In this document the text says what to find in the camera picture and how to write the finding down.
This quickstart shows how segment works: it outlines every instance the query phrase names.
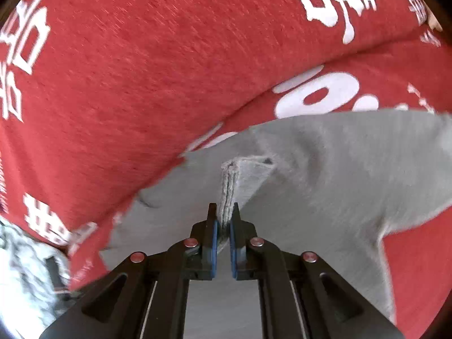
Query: patterned fabric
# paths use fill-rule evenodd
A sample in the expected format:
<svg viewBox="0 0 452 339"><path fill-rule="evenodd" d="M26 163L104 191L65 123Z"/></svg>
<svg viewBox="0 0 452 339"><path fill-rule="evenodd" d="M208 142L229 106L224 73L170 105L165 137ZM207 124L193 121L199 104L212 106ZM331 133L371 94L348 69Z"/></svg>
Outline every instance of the patterned fabric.
<svg viewBox="0 0 452 339"><path fill-rule="evenodd" d="M63 304L54 292L46 267L50 257L55 259L61 281L66 285L69 280L66 256L33 240L0 217L0 317L14 337L38 339L70 303Z"/></svg>

